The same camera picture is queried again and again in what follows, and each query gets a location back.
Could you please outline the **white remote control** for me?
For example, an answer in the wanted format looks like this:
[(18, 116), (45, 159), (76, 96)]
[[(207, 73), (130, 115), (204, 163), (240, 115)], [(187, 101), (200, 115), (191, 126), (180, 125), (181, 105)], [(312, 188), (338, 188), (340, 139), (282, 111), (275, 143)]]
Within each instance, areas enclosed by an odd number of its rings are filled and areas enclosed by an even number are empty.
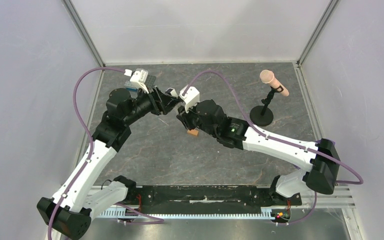
[(176, 91), (174, 88), (172, 88), (172, 87), (169, 87), (169, 88), (165, 91), (165, 93), (166, 93), (167, 95), (173, 97), (173, 98), (178, 98), (178, 97), (179, 97), (177, 91)]

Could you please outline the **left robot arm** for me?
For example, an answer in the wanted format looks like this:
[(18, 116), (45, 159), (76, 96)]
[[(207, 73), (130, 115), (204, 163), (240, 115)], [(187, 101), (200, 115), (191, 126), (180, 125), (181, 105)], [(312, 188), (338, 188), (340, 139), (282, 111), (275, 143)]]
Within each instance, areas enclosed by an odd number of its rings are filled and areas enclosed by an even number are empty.
[(98, 209), (111, 206), (117, 199), (132, 204), (137, 198), (136, 189), (119, 181), (112, 183), (109, 190), (101, 190), (95, 200), (87, 199), (87, 195), (103, 168), (131, 135), (130, 125), (148, 113), (166, 115), (182, 101), (172, 88), (166, 92), (158, 87), (140, 89), (135, 98), (126, 88), (113, 90), (80, 163), (51, 198), (42, 197), (36, 205), (48, 230), (79, 240), (100, 214)]

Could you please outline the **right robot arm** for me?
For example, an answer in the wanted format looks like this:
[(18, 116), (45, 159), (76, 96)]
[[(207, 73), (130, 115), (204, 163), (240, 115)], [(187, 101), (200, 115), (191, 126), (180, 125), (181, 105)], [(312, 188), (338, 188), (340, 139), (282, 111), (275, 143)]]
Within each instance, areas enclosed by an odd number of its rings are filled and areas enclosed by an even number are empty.
[(302, 191), (331, 195), (335, 190), (339, 164), (329, 159), (337, 153), (327, 139), (300, 141), (265, 131), (243, 119), (227, 116), (213, 100), (190, 108), (180, 106), (176, 117), (187, 130), (205, 132), (224, 147), (263, 153), (298, 167), (272, 181), (268, 196), (275, 204), (282, 204)]

